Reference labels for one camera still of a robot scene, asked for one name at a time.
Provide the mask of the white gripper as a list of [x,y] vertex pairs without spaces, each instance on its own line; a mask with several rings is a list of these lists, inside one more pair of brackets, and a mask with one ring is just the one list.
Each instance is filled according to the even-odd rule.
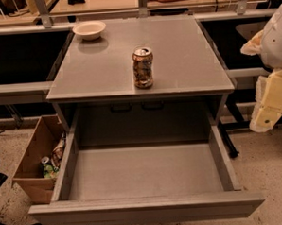
[[267,77],[259,76],[256,85],[256,101],[259,105],[251,115],[250,130],[272,130],[282,116],[282,68],[275,68]]

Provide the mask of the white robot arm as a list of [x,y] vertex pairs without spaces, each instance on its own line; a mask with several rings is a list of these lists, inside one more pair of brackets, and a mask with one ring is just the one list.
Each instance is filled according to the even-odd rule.
[[259,55],[273,71],[259,76],[256,82],[256,105],[251,115],[250,130],[271,130],[282,116],[282,4],[262,30],[241,47],[245,55]]

